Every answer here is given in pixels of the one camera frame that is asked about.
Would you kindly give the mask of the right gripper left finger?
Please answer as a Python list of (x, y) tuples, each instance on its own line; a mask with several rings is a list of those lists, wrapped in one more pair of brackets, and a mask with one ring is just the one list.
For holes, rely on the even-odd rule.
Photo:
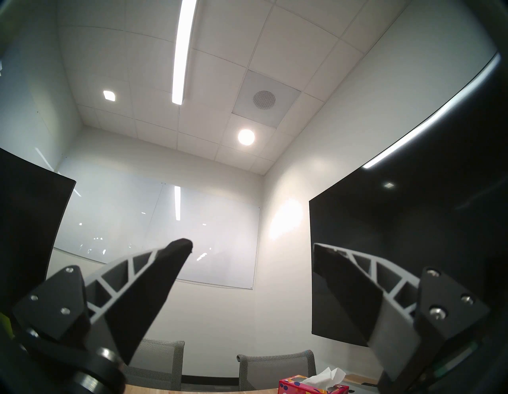
[(20, 342), (38, 357), (64, 365), (108, 361), (106, 349), (130, 363), (192, 253), (189, 239), (125, 256), (83, 278), (62, 268), (15, 304)]

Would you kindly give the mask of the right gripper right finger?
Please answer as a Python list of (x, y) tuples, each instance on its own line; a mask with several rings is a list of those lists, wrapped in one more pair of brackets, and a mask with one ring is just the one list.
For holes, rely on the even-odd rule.
[(489, 307), (441, 268), (315, 243), (313, 269), (383, 367), (378, 391), (430, 388), (474, 353)]

